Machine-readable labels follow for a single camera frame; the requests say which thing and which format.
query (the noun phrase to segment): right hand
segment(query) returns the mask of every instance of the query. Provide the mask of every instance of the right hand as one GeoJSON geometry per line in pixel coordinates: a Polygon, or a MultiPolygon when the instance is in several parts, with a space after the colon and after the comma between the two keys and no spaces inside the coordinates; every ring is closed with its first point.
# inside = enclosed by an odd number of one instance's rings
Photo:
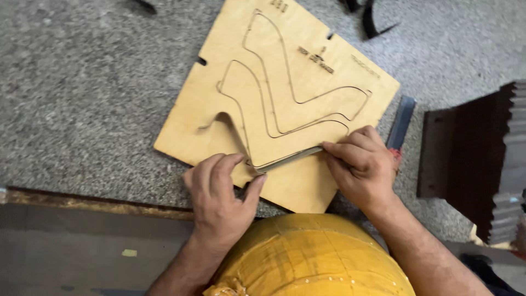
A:
{"type": "Polygon", "coordinates": [[[322,146],[340,190],[362,211],[380,210],[398,199],[392,190],[395,161],[374,127],[362,127],[337,144],[322,146]]]}

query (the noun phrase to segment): wooden board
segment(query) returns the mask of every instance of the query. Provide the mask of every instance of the wooden board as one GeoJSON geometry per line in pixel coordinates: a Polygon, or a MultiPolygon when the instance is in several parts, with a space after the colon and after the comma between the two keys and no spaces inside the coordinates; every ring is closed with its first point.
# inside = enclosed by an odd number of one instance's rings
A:
{"type": "MultiPolygon", "coordinates": [[[[294,1],[226,0],[155,148],[191,165],[249,158],[232,174],[376,125],[399,83],[294,1]]],[[[322,213],[337,190],[320,153],[268,172],[261,196],[322,213]]]]}

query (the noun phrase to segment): left hand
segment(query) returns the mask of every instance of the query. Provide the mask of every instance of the left hand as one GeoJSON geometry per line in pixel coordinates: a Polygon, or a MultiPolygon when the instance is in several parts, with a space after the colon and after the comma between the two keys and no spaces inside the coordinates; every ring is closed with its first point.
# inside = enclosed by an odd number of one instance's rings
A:
{"type": "Polygon", "coordinates": [[[246,190],[245,200],[237,199],[230,174],[243,157],[241,153],[215,154],[183,177],[194,205],[195,228],[191,239],[214,250],[228,252],[256,215],[267,176],[257,176],[246,190]]]}

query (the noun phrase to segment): speckled gray floor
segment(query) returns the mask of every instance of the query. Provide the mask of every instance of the speckled gray floor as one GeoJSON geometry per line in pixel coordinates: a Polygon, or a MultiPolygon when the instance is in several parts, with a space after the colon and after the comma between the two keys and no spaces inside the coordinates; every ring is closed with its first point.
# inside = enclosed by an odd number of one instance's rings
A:
{"type": "MultiPolygon", "coordinates": [[[[222,1],[151,3],[155,16],[129,0],[0,2],[0,183],[191,207],[185,166],[153,142],[222,1]]],[[[418,100],[395,191],[439,238],[466,240],[469,221],[415,197],[423,113],[526,77],[526,2],[379,0],[377,26],[400,25],[367,42],[338,0],[299,3],[401,83],[384,138],[400,95],[418,100]]],[[[361,217],[340,197],[330,211],[361,217]]]]}

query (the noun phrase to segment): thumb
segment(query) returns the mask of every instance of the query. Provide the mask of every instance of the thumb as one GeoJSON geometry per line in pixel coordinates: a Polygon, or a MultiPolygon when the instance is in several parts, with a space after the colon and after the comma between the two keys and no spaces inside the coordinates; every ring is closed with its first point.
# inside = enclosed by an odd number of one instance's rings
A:
{"type": "Polygon", "coordinates": [[[259,201],[259,195],[261,194],[261,189],[263,189],[263,184],[267,180],[267,174],[257,176],[250,182],[248,185],[247,191],[245,191],[245,201],[243,204],[249,209],[256,211],[259,201]]]}

